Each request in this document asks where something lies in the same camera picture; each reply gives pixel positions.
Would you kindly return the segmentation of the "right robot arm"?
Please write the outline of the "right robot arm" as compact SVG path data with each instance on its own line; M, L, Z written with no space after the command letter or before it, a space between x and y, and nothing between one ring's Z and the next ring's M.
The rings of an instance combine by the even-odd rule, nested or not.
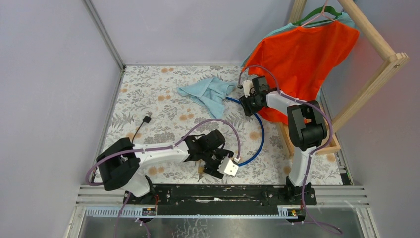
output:
M288 135L295 153L291 172L286 178L284 198L290 204L297 204L311 187L310 155L327 137L324 113L318 101L302 101L270 88L264 76L245 80L238 87L244 91L239 101L245 115L250 116L262 109L275 109L287 116Z

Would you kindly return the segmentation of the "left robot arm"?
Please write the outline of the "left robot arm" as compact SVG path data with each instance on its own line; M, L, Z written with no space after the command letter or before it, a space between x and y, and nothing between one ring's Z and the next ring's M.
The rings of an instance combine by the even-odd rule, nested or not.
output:
M219 130L208 134L187 135L179 142L150 145L134 144L128 137L118 140L96 158L102 184L106 191L124 189L139 202L152 201L154 191L142 167L163 163L203 162L203 173L216 178L235 176L239 158L223 148L225 138Z

